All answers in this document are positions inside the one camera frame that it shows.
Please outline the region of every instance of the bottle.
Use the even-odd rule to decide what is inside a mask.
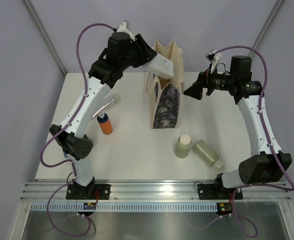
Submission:
[[[174,153],[178,158],[184,159],[188,156],[188,153],[191,147],[192,147],[191,137],[188,135],[182,135],[181,137],[177,139],[177,144],[176,144]]]
[[[103,111],[100,111],[97,115],[97,121],[104,134],[108,135],[112,133],[113,127],[106,113],[104,113]]]
[[[214,169],[219,170],[224,162],[219,155],[212,150],[204,140],[200,140],[193,147],[192,150],[201,158],[205,159],[206,163],[212,166]]]

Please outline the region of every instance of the gray wall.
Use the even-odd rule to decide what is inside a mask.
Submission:
[[[294,0],[285,1],[259,51],[268,67],[268,117],[283,151],[291,153],[293,162],[288,172],[294,180]],[[258,57],[252,71],[256,80],[263,81]]]
[[[35,176],[63,75],[18,0],[0,0],[0,240]]]
[[[203,56],[209,49],[252,46],[276,0],[31,1],[67,71],[79,72],[75,42],[89,24],[117,27],[128,20],[132,33],[141,34],[150,45],[155,38],[164,45],[176,38],[183,50],[185,71],[198,71],[208,67]],[[80,53],[85,70],[107,46],[111,33],[105,27],[95,27],[84,34]],[[231,56],[226,53],[223,59],[229,64]]]

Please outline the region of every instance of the reflective floor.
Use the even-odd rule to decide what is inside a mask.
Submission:
[[[289,239],[277,203],[237,203],[237,213],[248,217],[258,228],[259,240]],[[52,212],[57,226],[71,234],[81,234],[88,223],[73,212]],[[212,212],[94,212],[90,218],[95,224],[89,233],[78,239],[86,240],[242,240],[247,238],[239,229],[234,217],[216,221],[205,230],[217,215]],[[242,221],[252,235],[253,227]],[[67,240],[67,237],[51,229],[45,211],[31,211],[23,234],[23,240]]]

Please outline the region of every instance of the orange bottle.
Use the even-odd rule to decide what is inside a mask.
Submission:
[[[100,111],[97,116],[97,121],[104,134],[108,135],[112,133],[113,127],[106,113],[104,113],[103,111]]]

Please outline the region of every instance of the paper bag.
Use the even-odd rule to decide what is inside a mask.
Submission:
[[[146,91],[150,98],[149,125],[151,129],[178,128],[179,106],[184,91],[182,49],[175,40],[167,46],[155,41],[153,49],[173,62],[174,76],[163,79],[150,72],[146,75]]]

